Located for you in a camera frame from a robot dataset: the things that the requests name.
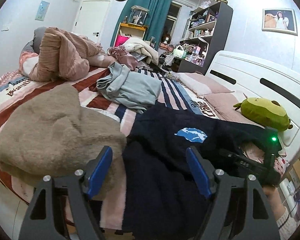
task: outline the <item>black headboard inlay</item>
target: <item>black headboard inlay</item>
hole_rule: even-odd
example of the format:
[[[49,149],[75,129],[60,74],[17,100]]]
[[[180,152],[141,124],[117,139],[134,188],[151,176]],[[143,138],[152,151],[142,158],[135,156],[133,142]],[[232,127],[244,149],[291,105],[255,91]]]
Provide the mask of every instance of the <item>black headboard inlay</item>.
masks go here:
[[[215,75],[215,76],[217,76],[217,77],[219,77],[219,78],[222,78],[223,80],[225,80],[225,81],[227,81],[227,82],[229,82],[229,83],[231,83],[231,84],[236,84],[236,80],[235,79],[233,79],[233,78],[231,78],[231,77],[228,77],[228,76],[226,76],[226,75],[224,75],[224,74],[221,74],[221,73],[219,73],[219,72],[217,72],[217,71],[214,71],[214,70],[210,70],[210,73],[212,74],[212,75]]]
[[[283,89],[282,87],[279,87],[278,85],[270,82],[269,80],[266,80],[264,78],[260,79],[260,83],[265,85],[266,87],[272,89],[273,91],[276,91],[283,97],[287,98],[290,102],[294,103],[297,107],[300,108],[300,99],[292,95],[287,90]]]

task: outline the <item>striped blanket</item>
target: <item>striped blanket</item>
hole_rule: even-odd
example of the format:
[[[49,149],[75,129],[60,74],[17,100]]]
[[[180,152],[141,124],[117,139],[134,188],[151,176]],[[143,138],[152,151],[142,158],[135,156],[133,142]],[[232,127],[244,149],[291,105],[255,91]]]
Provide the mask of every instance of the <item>striped blanket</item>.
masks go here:
[[[129,135],[137,113],[127,109],[123,105],[110,102],[97,92],[89,90],[96,80],[103,74],[104,68],[90,67],[85,78],[74,82],[68,82],[79,92],[79,100],[82,106],[99,108],[115,114],[120,119],[121,132]],[[160,74],[137,70],[139,73],[150,75],[153,78],[162,80],[162,91],[158,102],[165,103],[167,107],[173,109],[189,109],[196,114],[203,114],[208,117],[217,118],[213,110],[207,103],[198,98],[191,90],[181,83],[164,78]],[[8,83],[0,82],[0,132],[11,113],[21,104],[34,98],[35,96],[53,89],[63,84],[65,81],[55,82],[34,82],[25,76],[16,75],[11,77]],[[123,211],[125,207],[125,187],[126,177],[123,161],[120,163],[122,180],[110,191],[103,201],[101,208],[100,226],[103,228],[121,229]],[[25,184],[21,180],[10,176],[0,170],[0,182],[10,189],[16,196],[29,203],[33,196],[33,187]],[[73,221],[69,204],[66,205],[66,217]]]

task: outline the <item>white sleeve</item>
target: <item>white sleeve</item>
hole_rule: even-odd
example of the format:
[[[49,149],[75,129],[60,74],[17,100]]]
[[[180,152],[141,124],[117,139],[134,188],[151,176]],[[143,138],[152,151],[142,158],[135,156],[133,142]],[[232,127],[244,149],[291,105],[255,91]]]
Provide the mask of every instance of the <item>white sleeve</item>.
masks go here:
[[[294,231],[297,229],[297,222],[289,216],[289,212],[287,208],[285,208],[286,211],[277,220],[277,226],[279,228],[279,234],[281,240],[288,240],[289,237],[294,233]]]
[[[285,17],[284,21],[286,22],[286,26],[288,27],[288,25],[289,25],[289,18]]]

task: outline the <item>wall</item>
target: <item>wall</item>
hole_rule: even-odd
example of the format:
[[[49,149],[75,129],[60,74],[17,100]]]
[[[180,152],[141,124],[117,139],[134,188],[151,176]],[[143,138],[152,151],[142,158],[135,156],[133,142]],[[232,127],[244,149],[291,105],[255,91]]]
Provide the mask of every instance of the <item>wall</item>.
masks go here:
[[[102,44],[104,49],[108,49],[111,43],[112,35],[115,31],[115,26],[117,24],[118,18],[121,14],[122,9],[124,8],[126,1],[118,2],[116,0],[111,0],[109,6],[109,13],[106,17],[105,28],[103,29],[99,42]],[[172,41],[178,43],[180,41],[183,30],[186,25],[186,21],[189,18],[190,8],[183,5],[179,13],[179,18],[176,23],[175,31],[172,36]]]
[[[0,9],[0,76],[18,69],[22,48],[40,26],[53,26],[71,31],[80,2],[44,0],[50,3],[45,20],[35,21],[41,0],[7,0]],[[1,31],[9,24],[8,31]]]
[[[300,73],[300,10],[292,0],[228,0],[233,17],[225,50],[261,57]],[[298,36],[263,32],[262,10],[295,10]]]

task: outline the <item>light switch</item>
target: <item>light switch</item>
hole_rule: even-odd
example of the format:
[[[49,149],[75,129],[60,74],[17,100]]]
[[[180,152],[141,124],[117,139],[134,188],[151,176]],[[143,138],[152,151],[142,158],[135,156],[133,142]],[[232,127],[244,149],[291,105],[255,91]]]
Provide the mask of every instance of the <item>light switch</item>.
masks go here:
[[[5,25],[3,25],[2,26],[2,32],[4,32],[4,31],[8,31],[10,29],[10,25],[9,24],[5,24]]]

